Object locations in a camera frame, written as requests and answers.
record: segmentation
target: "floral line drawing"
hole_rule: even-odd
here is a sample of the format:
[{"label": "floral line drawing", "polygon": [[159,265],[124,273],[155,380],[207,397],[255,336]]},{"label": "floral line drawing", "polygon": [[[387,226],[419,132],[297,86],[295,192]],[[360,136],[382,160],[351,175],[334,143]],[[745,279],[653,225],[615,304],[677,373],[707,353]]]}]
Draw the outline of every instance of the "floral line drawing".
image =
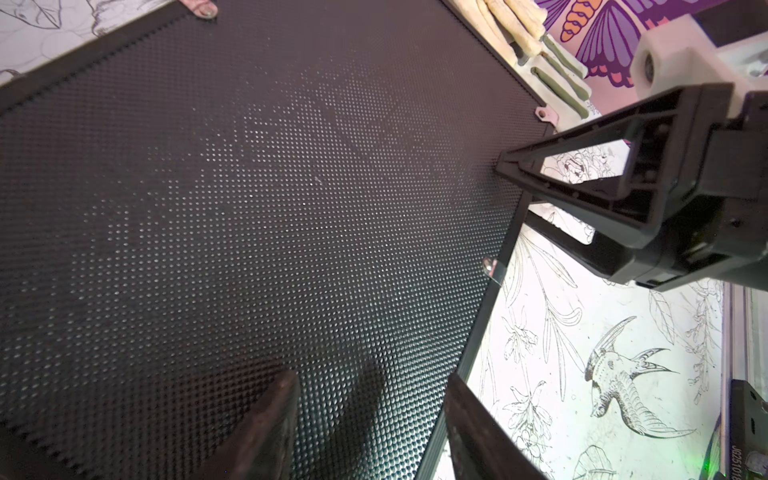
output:
[{"label": "floral line drawing", "polygon": [[509,314],[512,318],[511,321],[502,317],[504,320],[504,327],[507,329],[507,332],[509,332],[509,339],[504,346],[504,360],[509,360],[509,357],[512,357],[515,363],[520,363],[525,355],[523,348],[525,348],[528,353],[532,353],[533,347],[538,343],[538,337],[531,330],[525,328],[526,321],[524,307],[522,311],[523,320],[520,323],[511,311]]},{"label": "floral line drawing", "polygon": [[698,359],[694,364],[696,376],[688,379],[689,385],[698,385],[694,397],[694,403],[698,405],[701,396],[710,389],[710,369],[715,366],[713,349],[720,348],[714,341],[712,332],[719,332],[714,320],[723,301],[723,282],[700,280],[691,284],[691,287],[697,296],[694,314],[696,326],[685,332],[685,336],[693,342],[693,345],[686,345],[685,351],[694,354]]},{"label": "floral line drawing", "polygon": [[[593,114],[599,114],[594,105],[589,104],[588,107],[593,111]],[[624,162],[626,161],[626,154],[622,154],[620,149],[620,146],[608,143],[552,155],[545,158],[541,172],[548,177],[569,184],[580,184],[588,180],[614,177],[621,174],[624,169]],[[547,205],[549,205],[549,208],[553,208],[554,212],[557,212],[560,217],[557,223],[553,221],[553,212],[548,218],[550,223],[556,224],[556,226],[583,243],[590,243],[592,241],[594,228],[589,223],[573,217],[558,207],[550,204]],[[581,232],[576,233],[571,228],[580,228]]]},{"label": "floral line drawing", "polygon": [[546,441],[552,438],[549,432],[552,417],[539,406],[541,387],[546,382],[541,380],[531,391],[525,366],[523,366],[523,377],[528,394],[520,392],[514,386],[510,387],[515,401],[502,409],[512,413],[508,423],[508,428],[512,432],[512,441],[541,473],[551,478],[554,471],[543,457],[549,448]]},{"label": "floral line drawing", "polygon": [[[533,266],[533,271],[536,274],[539,286],[541,287],[541,293],[544,296],[545,302],[545,317],[544,317],[544,333],[542,336],[542,349],[544,350],[544,361],[549,363],[549,353],[552,347],[552,341],[558,354],[558,371],[560,379],[560,400],[565,401],[565,386],[566,386],[566,368],[565,368],[565,353],[571,358],[573,363],[579,368],[580,371],[584,371],[584,361],[576,351],[573,343],[563,334],[562,327],[575,326],[581,321],[581,308],[574,308],[572,311],[562,313],[557,307],[554,306],[552,301],[547,295],[547,290],[544,287],[544,281],[541,279],[541,275],[538,272],[538,266],[534,260],[534,254],[537,258],[541,259],[547,267],[565,284],[571,288],[578,288],[576,282],[571,277],[571,274],[565,269],[559,260],[554,258],[551,254],[535,245],[531,242],[523,233],[518,237],[518,248],[515,248],[513,256],[519,257],[518,260],[514,260],[513,264],[519,266],[522,265],[522,258],[527,257]],[[515,275],[522,277],[523,269],[518,267]]]}]

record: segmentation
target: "black mesh panel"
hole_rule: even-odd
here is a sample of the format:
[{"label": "black mesh panel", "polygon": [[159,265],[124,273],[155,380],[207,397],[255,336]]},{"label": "black mesh panel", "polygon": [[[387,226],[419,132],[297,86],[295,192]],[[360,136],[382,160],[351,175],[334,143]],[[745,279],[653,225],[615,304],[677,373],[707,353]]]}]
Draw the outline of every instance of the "black mesh panel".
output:
[{"label": "black mesh panel", "polygon": [[438,0],[219,5],[0,117],[0,419],[189,478],[291,368],[295,478],[412,478],[536,102]]}]

